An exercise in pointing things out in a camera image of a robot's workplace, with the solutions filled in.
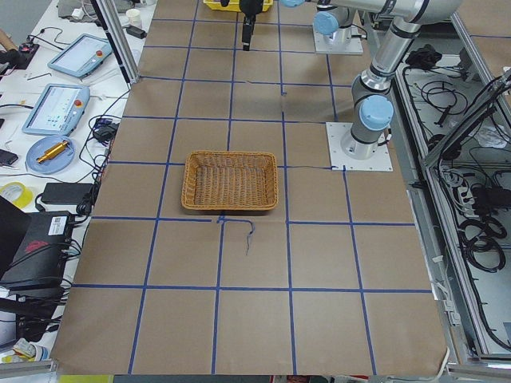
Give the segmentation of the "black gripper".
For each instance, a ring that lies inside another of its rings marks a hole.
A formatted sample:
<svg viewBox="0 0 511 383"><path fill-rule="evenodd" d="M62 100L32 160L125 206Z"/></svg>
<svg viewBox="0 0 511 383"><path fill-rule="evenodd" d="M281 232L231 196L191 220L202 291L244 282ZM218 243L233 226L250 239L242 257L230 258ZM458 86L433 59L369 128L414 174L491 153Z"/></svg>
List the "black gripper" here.
<svg viewBox="0 0 511 383"><path fill-rule="evenodd" d="M255 27L255 16L263 12L263 0L239 0L239 8L244 13L242 26L243 51L249 51Z"/></svg>

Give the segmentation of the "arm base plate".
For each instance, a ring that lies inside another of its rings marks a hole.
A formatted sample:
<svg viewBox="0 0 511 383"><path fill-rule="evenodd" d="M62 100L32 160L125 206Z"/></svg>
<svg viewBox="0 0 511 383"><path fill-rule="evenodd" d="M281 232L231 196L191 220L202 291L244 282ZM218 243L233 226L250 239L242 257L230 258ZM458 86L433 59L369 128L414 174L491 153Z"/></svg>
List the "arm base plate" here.
<svg viewBox="0 0 511 383"><path fill-rule="evenodd" d="M331 168L347 172L392 172L384 134L373 144L362 144L351 135L351 126L352 123L326 123Z"/></svg>
<svg viewBox="0 0 511 383"><path fill-rule="evenodd" d="M362 55L362 38L356 26L339 29L331 35L313 31L317 53L338 55Z"/></svg>

